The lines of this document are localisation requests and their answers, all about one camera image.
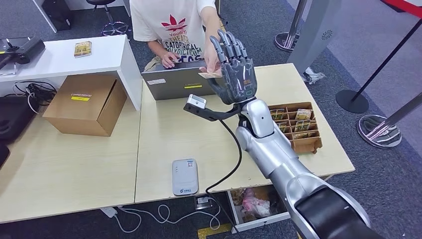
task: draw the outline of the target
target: light wood tabletop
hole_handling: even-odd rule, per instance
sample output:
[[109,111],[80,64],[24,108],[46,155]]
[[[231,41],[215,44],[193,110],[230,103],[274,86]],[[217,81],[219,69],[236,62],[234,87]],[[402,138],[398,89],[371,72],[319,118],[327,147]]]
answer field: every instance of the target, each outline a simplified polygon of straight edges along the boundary
[[[321,110],[293,64],[255,68],[257,97],[268,105],[312,102],[323,147],[316,154],[300,154],[300,161],[314,174],[328,176],[354,170]],[[155,101],[143,87],[135,202],[174,197],[172,162],[193,158],[198,164],[199,193],[217,182],[236,165],[238,150],[233,138],[219,122],[210,122],[183,110],[186,99]],[[217,96],[204,96],[207,108],[227,111]],[[235,131],[237,117],[225,121]],[[269,184],[258,167],[243,153],[239,169],[213,191]]]
[[129,99],[111,137],[34,118],[0,170],[0,223],[133,203],[139,119]]

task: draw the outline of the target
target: red logo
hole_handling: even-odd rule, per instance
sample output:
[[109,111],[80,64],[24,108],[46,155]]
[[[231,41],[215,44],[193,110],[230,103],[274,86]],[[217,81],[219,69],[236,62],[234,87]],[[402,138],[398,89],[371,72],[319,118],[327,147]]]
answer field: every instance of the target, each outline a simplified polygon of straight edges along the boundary
[[170,15],[170,23],[162,22],[161,25],[167,28],[168,31],[177,31],[182,30],[187,25],[185,25],[186,18],[183,18],[179,21],[179,23],[176,22],[173,16]]

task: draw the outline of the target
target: stanchion base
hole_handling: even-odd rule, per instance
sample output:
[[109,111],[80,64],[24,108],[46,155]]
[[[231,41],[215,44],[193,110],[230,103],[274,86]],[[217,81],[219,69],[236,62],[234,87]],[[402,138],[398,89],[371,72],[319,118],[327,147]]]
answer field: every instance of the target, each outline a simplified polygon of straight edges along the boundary
[[298,42],[299,39],[299,34],[296,33],[295,36],[295,40],[293,41],[293,44],[291,47],[285,47],[284,44],[286,43],[287,40],[287,36],[289,35],[288,32],[283,32],[283,33],[279,33],[276,35],[275,39],[274,39],[274,43],[276,44],[276,46],[280,49],[282,49],[283,51],[288,51],[288,52],[292,52],[293,49],[296,46],[296,43]]
[[375,139],[367,137],[375,127],[386,120],[385,117],[377,115],[367,115],[362,117],[357,124],[357,131],[360,136],[370,145],[378,148],[391,148],[397,146],[402,141],[402,133],[396,125],[392,125]]
[[356,91],[342,90],[335,95],[335,100],[339,106],[349,112],[356,114],[366,112],[369,108],[368,100],[363,95],[359,95],[355,101],[352,102],[352,98],[355,94]]

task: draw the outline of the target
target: white t-shirt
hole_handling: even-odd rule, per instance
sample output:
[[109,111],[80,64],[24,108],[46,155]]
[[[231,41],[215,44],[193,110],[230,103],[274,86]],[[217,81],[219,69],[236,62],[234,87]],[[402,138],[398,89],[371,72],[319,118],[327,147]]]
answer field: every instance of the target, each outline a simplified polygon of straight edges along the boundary
[[179,62],[204,58],[205,32],[200,16],[214,0],[130,0],[133,39],[161,42]]

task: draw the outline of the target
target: person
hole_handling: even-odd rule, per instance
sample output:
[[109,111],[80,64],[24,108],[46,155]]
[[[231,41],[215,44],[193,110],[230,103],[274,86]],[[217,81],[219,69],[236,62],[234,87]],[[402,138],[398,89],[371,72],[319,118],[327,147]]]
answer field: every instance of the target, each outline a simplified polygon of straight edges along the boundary
[[156,55],[145,71],[157,64],[204,59],[204,72],[217,72],[219,60],[210,36],[219,39],[220,20],[214,0],[130,0],[133,39],[147,42]]

